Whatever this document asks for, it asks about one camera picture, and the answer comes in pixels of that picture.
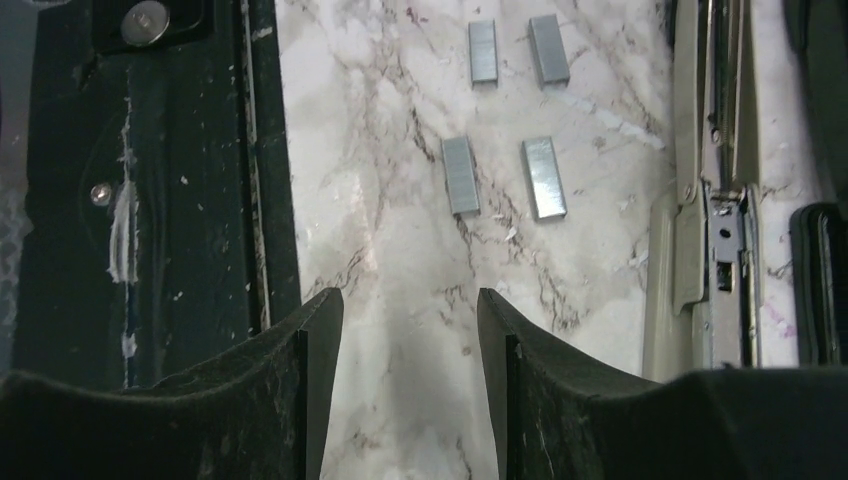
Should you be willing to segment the staple strip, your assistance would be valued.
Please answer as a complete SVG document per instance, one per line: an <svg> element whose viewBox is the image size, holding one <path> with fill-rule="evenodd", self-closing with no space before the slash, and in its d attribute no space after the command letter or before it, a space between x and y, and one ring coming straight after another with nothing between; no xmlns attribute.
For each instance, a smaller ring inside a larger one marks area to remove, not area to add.
<svg viewBox="0 0 848 480"><path fill-rule="evenodd" d="M535 218L546 221L565 217L568 209L552 139L525 139L521 154Z"/></svg>
<svg viewBox="0 0 848 480"><path fill-rule="evenodd" d="M469 62L472 84L498 81L496 26L494 20L468 24Z"/></svg>
<svg viewBox="0 0 848 480"><path fill-rule="evenodd" d="M478 213L480 200L476 185L474 157L467 137L454 137L441 142L446 186L454 215Z"/></svg>
<svg viewBox="0 0 848 480"><path fill-rule="evenodd" d="M539 83L542 86L567 84L570 69L557 16L532 17L528 25Z"/></svg>

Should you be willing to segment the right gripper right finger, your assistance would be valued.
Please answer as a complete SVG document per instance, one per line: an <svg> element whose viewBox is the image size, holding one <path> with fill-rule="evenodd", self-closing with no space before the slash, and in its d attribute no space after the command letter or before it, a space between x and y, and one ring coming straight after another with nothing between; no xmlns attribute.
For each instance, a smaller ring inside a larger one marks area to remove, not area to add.
<svg viewBox="0 0 848 480"><path fill-rule="evenodd" d="M699 370L656 383L484 288L477 322L503 479L843 479L847 372Z"/></svg>

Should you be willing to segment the black stapler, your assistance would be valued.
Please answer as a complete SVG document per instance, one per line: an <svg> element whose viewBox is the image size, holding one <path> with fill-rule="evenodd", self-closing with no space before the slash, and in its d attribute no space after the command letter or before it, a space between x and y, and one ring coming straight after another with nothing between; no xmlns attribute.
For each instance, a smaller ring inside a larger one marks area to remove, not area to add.
<svg viewBox="0 0 848 480"><path fill-rule="evenodd" d="M847 3L786 1L822 199L790 218L799 362L847 363Z"/></svg>

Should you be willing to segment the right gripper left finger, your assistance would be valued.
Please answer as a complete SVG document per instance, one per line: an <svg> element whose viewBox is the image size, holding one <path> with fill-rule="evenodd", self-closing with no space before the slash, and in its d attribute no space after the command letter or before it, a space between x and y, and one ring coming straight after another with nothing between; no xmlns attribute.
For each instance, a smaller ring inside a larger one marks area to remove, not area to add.
<svg viewBox="0 0 848 480"><path fill-rule="evenodd" d="M316 479L344 303L327 288L263 333L149 388L1 382L5 479Z"/></svg>

